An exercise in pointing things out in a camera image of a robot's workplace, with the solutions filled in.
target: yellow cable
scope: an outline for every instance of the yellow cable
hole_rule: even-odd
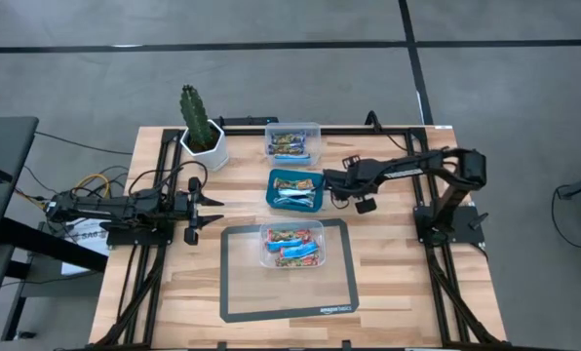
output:
[[[30,197],[26,196],[24,193],[21,193],[21,192],[19,192],[17,190],[16,190],[16,194],[18,194],[22,198],[28,200],[31,204],[37,206],[39,208],[39,210],[44,211],[44,204],[40,203],[39,201],[37,201],[35,199],[31,199]]]
[[[106,195],[108,195],[108,190],[111,187],[111,184],[110,184],[110,182],[108,181],[108,178],[105,175],[101,175],[101,174],[87,175],[81,181],[79,181],[78,184],[76,184],[75,188],[81,187],[81,186],[83,186],[83,184],[85,183],[85,181],[87,181],[87,180],[93,180],[95,178],[100,178],[100,179],[104,180],[104,184],[106,185],[106,188],[104,189],[104,194],[102,195],[102,197],[105,198]]]

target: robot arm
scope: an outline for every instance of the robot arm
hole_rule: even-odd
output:
[[[456,165],[447,159],[457,161]],[[456,166],[451,172],[445,163]],[[377,208],[374,199],[367,199],[368,194],[376,194],[386,180],[408,176],[433,175],[445,180],[450,187],[443,197],[434,204],[433,225],[448,231],[454,210],[472,190],[479,190],[485,185],[485,156],[476,150],[461,148],[432,150],[414,156],[390,161],[360,159],[352,156],[342,161],[346,172],[324,170],[325,189],[331,191],[333,198],[344,201],[350,197],[360,199],[356,203],[359,214]]]
[[[189,179],[189,191],[177,191],[173,196],[163,194],[157,188],[143,189],[130,196],[112,199],[78,197],[70,191],[53,197],[46,207],[46,218],[56,223],[78,218],[107,219],[100,226],[109,232],[145,232],[154,235],[165,223],[187,220],[184,241],[198,244],[196,229],[202,229],[223,215],[198,215],[197,206],[223,206],[202,194],[202,184],[197,177]]]

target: white plant pot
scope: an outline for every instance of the white plant pot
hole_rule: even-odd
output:
[[[184,131],[184,134],[182,134],[180,143],[182,144],[182,147],[184,147],[184,149],[189,154],[191,154],[191,156],[193,156],[196,161],[204,164],[204,166],[206,166],[209,171],[215,172],[225,166],[225,164],[228,163],[228,160],[230,160],[230,157],[228,156],[228,149],[225,144],[225,133],[223,132],[223,129],[221,129],[215,122],[211,120],[209,120],[209,123],[219,131],[219,140],[216,142],[214,149],[204,152],[191,151],[191,149],[189,149],[189,147],[186,145],[186,139],[189,135],[188,128],[186,131]]]

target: potted cactus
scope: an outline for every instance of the potted cactus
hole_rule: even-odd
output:
[[[192,86],[182,87],[180,110],[186,122],[180,140],[182,147],[210,171],[220,170],[229,160],[225,133],[209,119],[200,95]]]

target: plastic bin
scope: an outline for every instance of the plastic bin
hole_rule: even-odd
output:
[[[315,254],[319,255],[319,263],[310,266],[299,267],[278,267],[276,259],[280,258],[280,252],[270,252],[267,249],[266,242],[268,238],[269,229],[273,230],[297,230],[309,229],[312,240],[317,243],[319,249]],[[277,269],[297,269],[297,268],[316,268],[322,266],[326,262],[326,235],[323,224],[318,220],[295,220],[278,223],[265,223],[260,226],[260,264],[267,268]]]
[[[312,179],[312,183],[314,184],[314,186],[317,187],[314,196],[314,206],[309,208],[298,205],[284,205],[274,203],[273,200],[278,196],[278,190],[273,187],[273,183],[275,182],[276,177],[280,177],[284,180],[304,180],[308,178]],[[323,205],[323,175],[311,172],[271,170],[271,172],[269,173],[269,183],[267,185],[266,200],[269,206],[271,206],[274,209],[314,213],[320,210],[321,206]]]
[[[271,136],[286,133],[306,134],[305,148],[310,154],[305,159],[278,159],[269,154],[269,145],[272,144]],[[321,126],[317,123],[269,123],[264,128],[264,154],[267,155],[269,162],[274,166],[296,165],[296,166],[314,166],[319,162],[321,157]]]

